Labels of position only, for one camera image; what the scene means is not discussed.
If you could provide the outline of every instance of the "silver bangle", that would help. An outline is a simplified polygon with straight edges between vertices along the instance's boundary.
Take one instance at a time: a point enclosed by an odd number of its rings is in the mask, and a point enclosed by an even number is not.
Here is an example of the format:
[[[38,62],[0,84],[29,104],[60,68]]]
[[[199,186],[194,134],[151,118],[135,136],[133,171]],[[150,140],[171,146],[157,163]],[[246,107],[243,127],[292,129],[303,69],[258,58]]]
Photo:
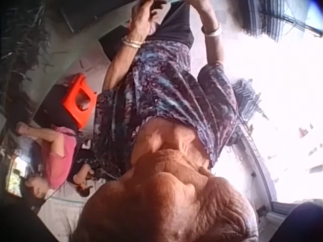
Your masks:
[[[219,28],[212,32],[212,33],[206,33],[204,30],[204,27],[202,26],[202,33],[206,36],[206,37],[215,37],[215,36],[219,36],[222,33],[222,26],[221,24],[219,24]]]
[[[135,48],[135,49],[139,49],[141,47],[141,45],[139,45],[139,44],[130,43],[127,40],[124,40],[124,39],[122,40],[122,42],[123,42],[124,45],[132,47],[132,48]]]
[[[140,42],[140,41],[131,40],[127,36],[123,37],[122,38],[122,41],[126,41],[126,42],[132,43],[132,44],[138,44],[138,45],[142,45],[142,44],[145,43],[145,41],[144,42]]]

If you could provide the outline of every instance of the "pink shirt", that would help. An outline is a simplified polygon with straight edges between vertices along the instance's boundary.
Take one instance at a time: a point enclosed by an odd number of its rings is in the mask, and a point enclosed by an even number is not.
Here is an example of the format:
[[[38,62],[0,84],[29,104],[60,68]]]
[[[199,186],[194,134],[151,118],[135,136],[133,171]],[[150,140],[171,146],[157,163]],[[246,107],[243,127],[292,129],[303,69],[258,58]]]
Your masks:
[[[61,133],[75,134],[73,130],[65,127],[55,127],[53,129]],[[66,134],[63,135],[64,157],[51,152],[48,145],[42,146],[45,176],[51,189],[57,189],[65,182],[72,166],[76,138]]]

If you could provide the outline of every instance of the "plastic stool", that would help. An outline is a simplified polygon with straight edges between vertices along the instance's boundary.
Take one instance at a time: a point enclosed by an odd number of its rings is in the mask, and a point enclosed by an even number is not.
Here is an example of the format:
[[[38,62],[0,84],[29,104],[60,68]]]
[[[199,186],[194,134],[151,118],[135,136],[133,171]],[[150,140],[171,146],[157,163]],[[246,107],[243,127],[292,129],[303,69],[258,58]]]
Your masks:
[[[81,110],[76,104],[77,95],[83,92],[90,100],[89,107]],[[83,73],[78,73],[73,79],[73,84],[63,100],[63,106],[75,119],[78,128],[83,128],[90,118],[92,109],[95,106],[97,95],[86,84],[86,78]]]

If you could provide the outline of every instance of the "purple patterned dress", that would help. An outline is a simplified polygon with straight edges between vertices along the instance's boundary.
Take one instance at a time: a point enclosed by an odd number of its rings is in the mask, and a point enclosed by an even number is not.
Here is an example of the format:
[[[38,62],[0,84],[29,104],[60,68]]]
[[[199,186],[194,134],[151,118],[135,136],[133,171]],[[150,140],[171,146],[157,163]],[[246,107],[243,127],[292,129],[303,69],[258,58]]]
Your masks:
[[[152,117],[194,127],[212,168],[237,120],[236,99],[223,66],[204,66],[196,80],[186,45],[147,41],[119,86],[97,98],[93,143],[106,172],[120,177],[127,171],[138,130]]]

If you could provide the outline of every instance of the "wrinkled skin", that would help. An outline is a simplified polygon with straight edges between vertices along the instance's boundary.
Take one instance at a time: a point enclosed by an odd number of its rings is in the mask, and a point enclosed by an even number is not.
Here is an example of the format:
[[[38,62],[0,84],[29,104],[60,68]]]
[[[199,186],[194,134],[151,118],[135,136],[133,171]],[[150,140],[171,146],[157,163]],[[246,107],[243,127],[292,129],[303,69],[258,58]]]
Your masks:
[[[177,150],[142,156],[86,203],[72,241],[257,241],[255,213]]]

